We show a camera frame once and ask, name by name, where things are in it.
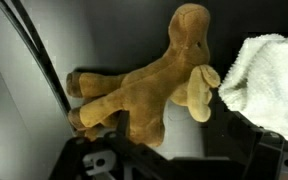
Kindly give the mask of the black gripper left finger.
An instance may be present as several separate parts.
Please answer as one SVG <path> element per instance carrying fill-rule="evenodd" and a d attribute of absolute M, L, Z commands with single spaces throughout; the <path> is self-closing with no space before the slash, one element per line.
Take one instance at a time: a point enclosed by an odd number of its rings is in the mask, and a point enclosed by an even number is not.
<path fill-rule="evenodd" d="M 128 111 L 121 111 L 118 117 L 116 135 L 118 138 L 127 138 L 129 136 L 129 115 Z"/>

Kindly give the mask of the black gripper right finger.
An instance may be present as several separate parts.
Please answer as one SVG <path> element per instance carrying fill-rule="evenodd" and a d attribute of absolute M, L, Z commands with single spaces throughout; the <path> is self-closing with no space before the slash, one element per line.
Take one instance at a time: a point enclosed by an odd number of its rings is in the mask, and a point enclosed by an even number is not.
<path fill-rule="evenodd" d="M 242 180 L 278 180 L 285 139 L 278 133 L 251 123 L 233 112 L 228 124 L 229 136 L 246 154 Z"/>

